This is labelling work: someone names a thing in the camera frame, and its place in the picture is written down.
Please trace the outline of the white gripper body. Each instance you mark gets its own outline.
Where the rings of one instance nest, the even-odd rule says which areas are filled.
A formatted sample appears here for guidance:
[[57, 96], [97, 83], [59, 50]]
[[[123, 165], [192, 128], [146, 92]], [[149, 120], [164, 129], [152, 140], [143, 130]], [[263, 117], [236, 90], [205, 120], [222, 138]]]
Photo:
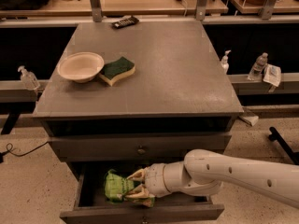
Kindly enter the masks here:
[[154, 163], [145, 172], [145, 186], [157, 198], [171, 194], [164, 183], [164, 167], [164, 163]]

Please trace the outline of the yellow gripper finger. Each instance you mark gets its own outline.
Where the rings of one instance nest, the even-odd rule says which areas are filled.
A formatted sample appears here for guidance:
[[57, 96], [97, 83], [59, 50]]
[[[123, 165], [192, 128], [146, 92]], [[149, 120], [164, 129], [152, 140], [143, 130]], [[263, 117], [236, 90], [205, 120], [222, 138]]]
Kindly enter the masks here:
[[127, 177], [128, 180], [144, 182], [147, 169], [139, 169]]
[[136, 188], [130, 190], [125, 197], [127, 199], [145, 199], [150, 196], [149, 191], [144, 184], [140, 184]]

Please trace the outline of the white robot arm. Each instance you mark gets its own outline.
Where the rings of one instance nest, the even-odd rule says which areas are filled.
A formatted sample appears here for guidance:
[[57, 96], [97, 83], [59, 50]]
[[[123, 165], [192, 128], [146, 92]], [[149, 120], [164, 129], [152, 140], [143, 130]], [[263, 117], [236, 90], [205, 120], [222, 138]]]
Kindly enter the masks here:
[[161, 198], [174, 192], [214, 195], [228, 182], [299, 207], [298, 166], [234, 158], [203, 149], [188, 152], [183, 161], [154, 163], [128, 178], [141, 183], [136, 197]]

